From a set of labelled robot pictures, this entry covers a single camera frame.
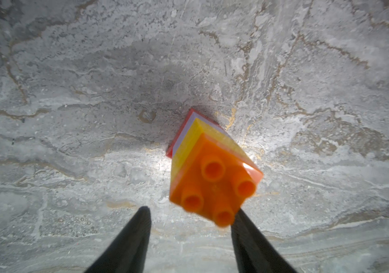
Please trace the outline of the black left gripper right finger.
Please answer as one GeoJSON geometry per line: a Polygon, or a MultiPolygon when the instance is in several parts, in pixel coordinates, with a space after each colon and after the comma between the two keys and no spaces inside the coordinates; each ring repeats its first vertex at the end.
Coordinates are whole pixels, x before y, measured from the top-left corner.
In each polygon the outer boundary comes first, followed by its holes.
{"type": "Polygon", "coordinates": [[[231,225],[235,259],[240,273],[295,273],[242,209],[231,225]]]}

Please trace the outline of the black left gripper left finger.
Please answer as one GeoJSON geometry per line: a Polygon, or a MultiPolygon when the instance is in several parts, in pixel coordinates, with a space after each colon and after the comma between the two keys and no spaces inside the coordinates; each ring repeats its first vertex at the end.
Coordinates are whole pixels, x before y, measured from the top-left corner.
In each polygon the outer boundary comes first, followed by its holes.
{"type": "Polygon", "coordinates": [[[87,273],[142,273],[151,234],[151,211],[140,207],[87,273]]]}

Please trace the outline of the orange small lego brick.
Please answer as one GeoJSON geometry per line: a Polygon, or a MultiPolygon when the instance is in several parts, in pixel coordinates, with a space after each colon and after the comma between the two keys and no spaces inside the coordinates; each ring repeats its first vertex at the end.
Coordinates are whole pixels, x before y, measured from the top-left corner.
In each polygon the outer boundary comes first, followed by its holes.
{"type": "Polygon", "coordinates": [[[264,174],[207,134],[201,134],[185,160],[172,159],[169,199],[225,228],[232,225],[245,200],[264,174]]]}

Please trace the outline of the red lego brick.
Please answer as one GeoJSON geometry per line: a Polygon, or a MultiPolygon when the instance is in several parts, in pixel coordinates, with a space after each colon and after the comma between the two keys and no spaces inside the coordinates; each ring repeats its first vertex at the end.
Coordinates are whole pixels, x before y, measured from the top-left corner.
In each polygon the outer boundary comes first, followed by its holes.
{"type": "Polygon", "coordinates": [[[204,122],[210,122],[211,124],[214,124],[214,125],[217,125],[220,127],[218,122],[203,115],[198,110],[195,110],[194,108],[190,108],[185,119],[184,119],[183,124],[180,126],[176,136],[174,137],[172,143],[170,144],[169,148],[166,151],[166,156],[168,158],[172,159],[174,147],[177,146],[176,147],[176,150],[177,150],[179,145],[180,145],[180,142],[181,142],[181,141],[179,141],[180,135],[183,135],[182,138],[185,137],[186,131],[191,127],[191,124],[195,118],[202,119],[204,122]]]}

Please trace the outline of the yellow small lego brick front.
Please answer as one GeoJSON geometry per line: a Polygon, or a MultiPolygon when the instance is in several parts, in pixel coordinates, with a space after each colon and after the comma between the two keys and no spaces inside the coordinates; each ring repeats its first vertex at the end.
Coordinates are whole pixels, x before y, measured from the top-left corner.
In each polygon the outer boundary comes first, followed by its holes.
{"type": "Polygon", "coordinates": [[[186,136],[181,142],[181,145],[179,145],[177,151],[173,155],[171,180],[177,176],[178,172],[185,165],[185,161],[188,156],[193,153],[196,143],[203,135],[206,135],[207,137],[212,138],[215,142],[222,144],[228,150],[236,153],[244,160],[250,160],[249,156],[243,151],[243,149],[228,135],[216,129],[214,126],[204,122],[202,119],[195,118],[186,133],[186,136]]]}

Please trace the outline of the purple small lego brick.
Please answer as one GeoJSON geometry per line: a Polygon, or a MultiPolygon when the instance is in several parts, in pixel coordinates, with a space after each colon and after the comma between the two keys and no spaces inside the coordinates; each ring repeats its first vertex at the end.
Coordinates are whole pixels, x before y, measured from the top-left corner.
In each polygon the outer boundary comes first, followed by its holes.
{"type": "Polygon", "coordinates": [[[184,140],[188,130],[191,128],[193,122],[195,119],[199,119],[201,121],[204,121],[205,123],[209,124],[212,127],[215,127],[222,133],[226,133],[224,129],[214,120],[211,118],[203,115],[199,111],[190,108],[188,114],[186,115],[183,124],[180,126],[176,136],[174,137],[172,143],[170,144],[168,150],[166,151],[166,156],[169,158],[173,158],[174,153],[178,150],[179,146],[181,145],[182,141],[184,140]]]}

